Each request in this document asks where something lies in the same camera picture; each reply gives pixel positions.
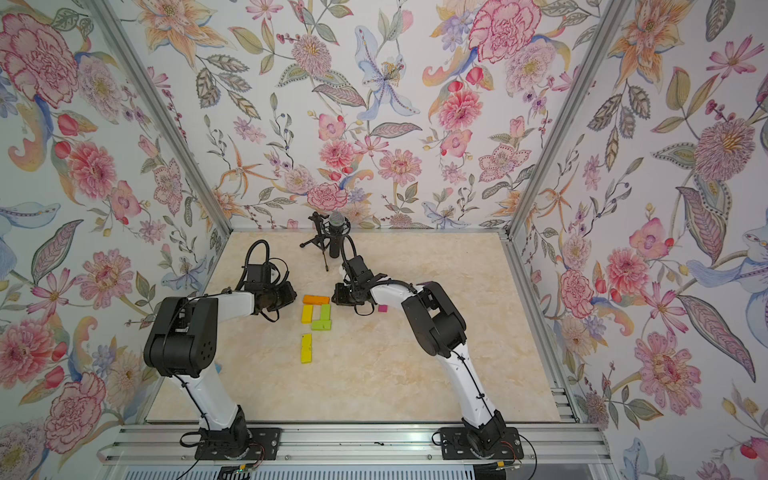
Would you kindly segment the orange long block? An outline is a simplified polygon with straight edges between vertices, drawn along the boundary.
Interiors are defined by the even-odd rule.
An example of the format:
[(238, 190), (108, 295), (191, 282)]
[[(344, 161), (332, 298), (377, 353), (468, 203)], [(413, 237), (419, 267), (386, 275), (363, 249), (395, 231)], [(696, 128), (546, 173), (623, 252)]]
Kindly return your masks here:
[(328, 296), (304, 295), (302, 303), (305, 305), (325, 305), (330, 303)]

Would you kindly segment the yellow short block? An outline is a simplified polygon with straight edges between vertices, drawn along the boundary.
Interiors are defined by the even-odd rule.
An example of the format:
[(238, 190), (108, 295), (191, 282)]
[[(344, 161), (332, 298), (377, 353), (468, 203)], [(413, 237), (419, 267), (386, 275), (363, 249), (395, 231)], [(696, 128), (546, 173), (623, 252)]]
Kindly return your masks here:
[(301, 314), (301, 323), (302, 324), (311, 324), (313, 321), (313, 313), (314, 313), (314, 306), (305, 304), (302, 307), (302, 314)]

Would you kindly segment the yellow long block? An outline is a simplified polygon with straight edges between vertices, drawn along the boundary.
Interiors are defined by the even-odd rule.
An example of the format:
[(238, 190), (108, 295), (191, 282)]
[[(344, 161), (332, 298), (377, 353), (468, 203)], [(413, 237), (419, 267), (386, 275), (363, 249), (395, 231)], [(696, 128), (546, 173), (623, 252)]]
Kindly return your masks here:
[(300, 362), (309, 364), (313, 359), (313, 337), (312, 334), (304, 334), (301, 337)]

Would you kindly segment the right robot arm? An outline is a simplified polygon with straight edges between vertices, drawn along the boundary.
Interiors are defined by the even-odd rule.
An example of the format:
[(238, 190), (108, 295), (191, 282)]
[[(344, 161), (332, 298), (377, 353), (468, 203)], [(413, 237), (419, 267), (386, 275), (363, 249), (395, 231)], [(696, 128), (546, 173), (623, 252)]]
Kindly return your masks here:
[(373, 273), (362, 256), (342, 260), (342, 281), (332, 302), (354, 308), (369, 303), (398, 307), (426, 354), (443, 367), (458, 399), (463, 431), (473, 453), (489, 458), (502, 445), (506, 421), (482, 386), (468, 348), (466, 321), (437, 282), (419, 285)]

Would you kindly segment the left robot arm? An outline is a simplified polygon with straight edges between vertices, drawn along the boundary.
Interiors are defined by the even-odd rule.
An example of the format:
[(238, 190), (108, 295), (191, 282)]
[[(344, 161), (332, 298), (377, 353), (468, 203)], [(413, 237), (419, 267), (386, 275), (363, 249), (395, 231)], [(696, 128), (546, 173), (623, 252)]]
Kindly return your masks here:
[(296, 298), (290, 271), (269, 259), (243, 266), (235, 288), (167, 297), (160, 303), (143, 359), (191, 400), (199, 415), (201, 449), (234, 459), (244, 457), (253, 444), (245, 413), (226, 392), (215, 367), (219, 324), (250, 315), (275, 322)]

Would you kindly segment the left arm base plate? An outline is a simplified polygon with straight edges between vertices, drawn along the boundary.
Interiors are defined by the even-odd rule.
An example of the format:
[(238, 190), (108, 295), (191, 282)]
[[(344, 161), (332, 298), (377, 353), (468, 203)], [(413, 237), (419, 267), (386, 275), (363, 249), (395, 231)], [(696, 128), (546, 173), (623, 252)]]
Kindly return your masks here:
[(283, 430), (247, 428), (244, 431), (208, 431), (200, 429), (200, 444), (194, 458), (203, 461), (275, 460)]

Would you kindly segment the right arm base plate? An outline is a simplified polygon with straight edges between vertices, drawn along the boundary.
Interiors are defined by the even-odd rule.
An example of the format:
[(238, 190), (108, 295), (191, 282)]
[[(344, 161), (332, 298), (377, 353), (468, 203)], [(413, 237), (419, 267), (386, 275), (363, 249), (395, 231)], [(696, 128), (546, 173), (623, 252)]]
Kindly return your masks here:
[(498, 435), (485, 438), (466, 427), (443, 427), (431, 437), (443, 460), (513, 461), (523, 460), (525, 455), (518, 433), (508, 427)]

